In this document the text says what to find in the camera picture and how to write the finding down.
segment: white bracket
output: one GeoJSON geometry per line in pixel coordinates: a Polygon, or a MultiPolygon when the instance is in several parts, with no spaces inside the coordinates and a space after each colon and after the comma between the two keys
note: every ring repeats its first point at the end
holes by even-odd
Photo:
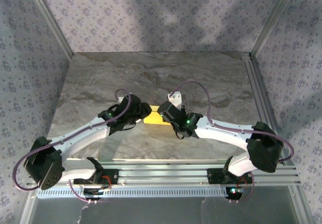
{"type": "Polygon", "coordinates": [[[257,168],[252,164],[252,161],[250,161],[250,155],[248,154],[248,152],[234,156],[228,166],[228,171],[236,176],[242,176],[244,173],[256,169],[257,168]]]}
{"type": "Polygon", "coordinates": [[[182,98],[181,98],[181,93],[180,92],[174,92],[171,97],[170,97],[170,94],[168,94],[168,100],[173,105],[175,105],[176,108],[181,110],[182,98]]]}
{"type": "MultiPolygon", "coordinates": [[[[237,125],[217,120],[212,120],[212,122],[223,127],[252,130],[251,125],[237,125]]],[[[236,133],[233,131],[227,131],[217,127],[213,127],[209,123],[208,118],[205,116],[199,119],[195,131],[199,138],[215,139],[228,144],[233,144],[237,147],[244,149],[245,151],[247,151],[246,139],[251,138],[252,136],[249,133],[236,133]]]]}
{"type": "Polygon", "coordinates": [[[65,161],[62,166],[64,171],[59,181],[68,181],[74,179],[89,179],[96,171],[94,164],[88,159],[71,159],[65,161]]]}

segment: enclosure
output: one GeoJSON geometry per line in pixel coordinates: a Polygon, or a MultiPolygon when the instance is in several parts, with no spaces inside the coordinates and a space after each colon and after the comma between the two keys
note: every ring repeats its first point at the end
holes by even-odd
{"type": "MultiPolygon", "coordinates": [[[[0,3],[1,222],[322,223],[322,0],[0,3]],[[116,103],[118,88],[159,106],[187,80],[208,90],[211,118],[240,125],[265,122],[295,149],[275,175],[254,172],[254,194],[245,202],[230,204],[221,194],[144,192],[133,198],[120,192],[111,204],[84,208],[65,183],[52,192],[30,193],[12,184],[14,164],[35,139],[64,135],[91,121],[116,103]]],[[[202,88],[191,84],[180,91],[187,112],[206,115],[208,100],[202,88]]],[[[284,150],[285,157],[289,151],[284,150]]],[[[95,157],[106,166],[114,159],[123,165],[119,178],[129,183],[138,178],[136,165],[145,170],[155,165],[164,172],[146,172],[145,178],[175,181],[171,165],[178,165],[175,174],[181,174],[182,165],[191,164],[188,177],[194,184],[177,186],[188,190],[196,183],[207,186],[200,165],[223,166],[241,153],[241,148],[213,139],[179,140],[171,126],[140,122],[72,157],[95,157]],[[124,160],[134,162],[126,169],[124,160]]],[[[23,168],[18,177],[21,184],[32,183],[23,168]]],[[[176,181],[185,182],[185,177],[176,181]]],[[[166,187],[162,183],[158,191],[166,187]]],[[[200,190],[208,193],[206,187],[200,190]]]]}

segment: glass panel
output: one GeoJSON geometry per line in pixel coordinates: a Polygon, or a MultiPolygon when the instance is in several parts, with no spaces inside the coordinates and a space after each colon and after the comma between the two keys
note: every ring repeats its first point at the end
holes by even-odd
{"type": "Polygon", "coordinates": [[[239,204],[225,198],[114,198],[84,204],[76,198],[37,199],[31,217],[43,223],[298,223],[288,187],[256,187],[239,204]]]}

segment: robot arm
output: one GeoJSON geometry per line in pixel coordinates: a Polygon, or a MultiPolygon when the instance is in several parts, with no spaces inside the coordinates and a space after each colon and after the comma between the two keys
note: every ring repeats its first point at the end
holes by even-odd
{"type": "Polygon", "coordinates": [[[164,121],[172,125],[177,136],[180,134],[183,137],[215,139],[244,149],[245,153],[228,158],[223,169],[226,177],[237,179],[255,169],[268,173],[274,173],[276,170],[283,143],[265,135],[243,132],[243,130],[257,130],[274,134],[269,126],[262,122],[252,126],[212,120],[222,127],[241,129],[241,133],[214,127],[206,116],[186,113],[184,106],[181,106],[180,92],[175,92],[171,97],[168,95],[168,101],[159,107],[158,113],[164,121]]]}
{"type": "Polygon", "coordinates": [[[27,157],[24,168],[37,183],[41,190],[46,190],[55,185],[58,181],[72,179],[88,180],[93,184],[109,184],[110,180],[102,178],[106,173],[94,158],[87,158],[77,162],[77,165],[69,166],[67,158],[77,153],[89,144],[110,136],[117,131],[128,130],[126,125],[134,125],[151,113],[147,103],[131,94],[131,102],[127,111],[118,119],[118,116],[128,105],[128,96],[119,98],[120,104],[116,104],[98,114],[92,121],[84,126],[52,140],[45,137],[38,138],[31,151],[43,147],[50,142],[57,142],[45,150],[39,151],[27,157]]]}

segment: cable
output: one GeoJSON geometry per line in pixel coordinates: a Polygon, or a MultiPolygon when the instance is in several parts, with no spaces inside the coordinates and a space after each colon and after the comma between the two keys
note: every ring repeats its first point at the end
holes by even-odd
{"type": "Polygon", "coordinates": [[[88,200],[86,200],[86,199],[84,199],[84,198],[81,198],[81,197],[76,193],[76,191],[74,190],[74,188],[73,188],[73,187],[72,187],[72,185],[71,185],[71,181],[70,181],[70,180],[68,181],[68,185],[69,185],[69,187],[70,187],[71,191],[74,193],[74,195],[75,195],[79,200],[84,201],[84,202],[88,202],[88,200]]]}
{"type": "Polygon", "coordinates": [[[245,188],[245,189],[247,189],[247,187],[248,187],[248,183],[247,183],[246,179],[245,179],[243,176],[241,176],[241,177],[239,178],[239,183],[236,185],[236,188],[240,185],[241,180],[243,180],[243,181],[246,183],[246,188],[245,188]]]}
{"type": "Polygon", "coordinates": [[[247,200],[248,198],[250,198],[251,196],[252,196],[252,194],[253,194],[253,192],[254,192],[254,187],[255,187],[255,181],[254,181],[254,175],[253,175],[253,173],[252,172],[250,172],[250,174],[251,174],[251,177],[252,177],[252,188],[251,188],[251,191],[250,191],[250,193],[248,194],[248,196],[246,196],[245,198],[243,198],[243,199],[240,199],[239,201],[241,201],[241,200],[247,200]]]}
{"type": "Polygon", "coordinates": [[[109,186],[112,185],[110,177],[108,177],[107,175],[103,175],[102,178],[107,179],[109,181],[109,186]]]}
{"type": "Polygon", "coordinates": [[[136,126],[136,122],[133,124],[133,127],[125,128],[125,129],[123,129],[122,131],[131,130],[131,129],[133,129],[135,126],[136,126]]]}
{"type": "Polygon", "coordinates": [[[127,103],[127,105],[126,105],[125,109],[124,109],[124,110],[123,110],[119,115],[117,115],[117,116],[115,116],[115,117],[113,117],[113,118],[111,118],[111,119],[109,119],[109,120],[106,120],[106,121],[103,121],[103,122],[100,122],[100,123],[93,124],[92,126],[87,126],[87,127],[85,127],[85,128],[82,128],[81,130],[79,130],[79,131],[75,132],[74,134],[72,134],[72,135],[70,135],[70,136],[68,136],[68,137],[64,138],[64,139],[63,139],[63,140],[61,140],[61,141],[54,142],[54,143],[50,143],[50,144],[48,144],[48,145],[45,145],[45,146],[39,147],[39,148],[37,148],[37,149],[35,149],[35,150],[32,150],[32,151],[30,151],[29,153],[26,153],[24,156],[22,156],[22,157],[21,157],[21,159],[19,159],[19,160],[17,161],[16,165],[15,165],[15,166],[14,166],[14,168],[13,168],[13,171],[12,171],[12,180],[13,180],[13,182],[14,182],[14,185],[15,185],[19,190],[22,190],[22,191],[32,191],[32,190],[36,190],[37,188],[39,188],[39,186],[38,186],[38,184],[39,184],[39,183],[37,183],[37,186],[35,186],[35,187],[32,187],[32,188],[25,188],[25,187],[21,186],[21,185],[18,183],[18,181],[17,181],[17,170],[18,170],[18,167],[19,167],[19,165],[21,164],[21,162],[22,162],[23,160],[25,160],[26,158],[28,158],[29,156],[31,156],[31,155],[33,155],[33,154],[35,154],[35,153],[38,153],[38,152],[40,152],[40,151],[46,150],[46,149],[48,149],[48,148],[50,148],[50,147],[54,147],[54,146],[56,146],[56,145],[58,145],[58,144],[63,144],[64,142],[66,142],[66,141],[68,141],[68,140],[72,139],[73,137],[78,136],[79,134],[81,134],[81,133],[85,132],[85,131],[86,131],[86,130],[88,130],[88,129],[91,129],[92,127],[97,127],[97,126],[106,125],[107,123],[110,123],[110,122],[112,122],[112,121],[115,121],[115,120],[119,119],[121,116],[123,116],[123,115],[124,115],[124,113],[125,113],[125,112],[128,110],[128,108],[130,107],[130,104],[131,104],[131,94],[130,94],[127,90],[125,90],[125,89],[118,89],[118,90],[115,92],[115,98],[116,98],[117,100],[118,100],[117,93],[118,93],[119,91],[125,91],[125,93],[126,93],[126,94],[128,95],[128,97],[129,97],[129,99],[128,99],[128,103],[127,103]]]}
{"type": "Polygon", "coordinates": [[[176,131],[175,131],[175,133],[176,133],[176,136],[177,136],[177,138],[178,138],[178,139],[182,140],[182,139],[184,139],[184,138],[185,138],[184,136],[179,137],[179,136],[178,136],[178,133],[177,133],[176,131]]]}
{"type": "Polygon", "coordinates": [[[282,137],[280,136],[277,136],[275,134],[272,134],[272,133],[269,133],[269,132],[262,132],[262,131],[257,131],[257,130],[245,130],[245,129],[237,129],[237,128],[230,128],[230,127],[223,127],[223,126],[220,126],[216,123],[214,123],[210,117],[210,108],[211,108],[211,103],[210,103],[210,96],[209,96],[209,93],[207,91],[207,89],[202,85],[200,84],[199,82],[197,81],[186,81],[184,83],[182,83],[181,85],[179,85],[170,95],[169,97],[171,97],[180,87],[182,87],[183,85],[187,84],[187,83],[196,83],[198,84],[199,86],[202,87],[202,89],[205,91],[206,95],[207,95],[207,98],[208,98],[208,110],[207,110],[207,118],[208,118],[208,121],[211,123],[212,126],[216,127],[216,128],[219,128],[219,129],[222,129],[222,130],[225,130],[225,131],[231,131],[231,132],[238,132],[238,133],[249,133],[249,134],[261,134],[261,135],[266,135],[266,136],[269,136],[269,137],[273,137],[283,143],[285,143],[290,149],[291,149],[291,154],[284,158],[284,159],[280,159],[279,161],[282,162],[282,161],[286,161],[286,160],[289,160],[291,159],[293,156],[294,156],[294,148],[293,146],[286,140],[286,139],[283,139],[282,137]]]}

